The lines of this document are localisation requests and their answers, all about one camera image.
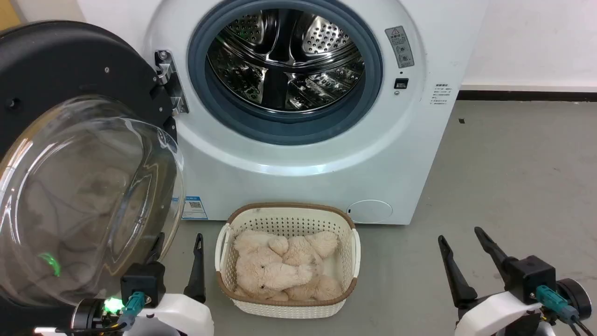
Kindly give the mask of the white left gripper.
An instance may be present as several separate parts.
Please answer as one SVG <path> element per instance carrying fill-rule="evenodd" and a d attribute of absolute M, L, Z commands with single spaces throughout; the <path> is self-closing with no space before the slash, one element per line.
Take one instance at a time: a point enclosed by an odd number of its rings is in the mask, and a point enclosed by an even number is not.
<path fill-rule="evenodd" d="M 147 255 L 133 263 L 121 277 L 122 303 L 128 306 L 141 292 L 144 309 L 124 336 L 213 336 L 215 324 L 206 302 L 203 235 L 193 247 L 193 265 L 184 294 L 165 294 L 166 267 L 159 262 L 165 234 L 160 232 Z"/>

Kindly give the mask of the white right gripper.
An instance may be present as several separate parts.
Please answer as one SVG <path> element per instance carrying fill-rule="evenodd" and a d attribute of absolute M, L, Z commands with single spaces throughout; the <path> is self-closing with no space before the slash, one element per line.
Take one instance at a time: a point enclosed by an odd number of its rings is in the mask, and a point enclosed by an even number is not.
<path fill-rule="evenodd" d="M 505 291 L 478 298 L 454 261 L 453 251 L 443 235 L 438 237 L 452 301 L 458 308 L 457 336 L 543 336 L 543 304 L 537 288 L 557 290 L 555 268 L 535 255 L 518 259 L 507 255 L 480 228 L 475 234 L 482 249 L 490 255 L 505 283 Z"/>

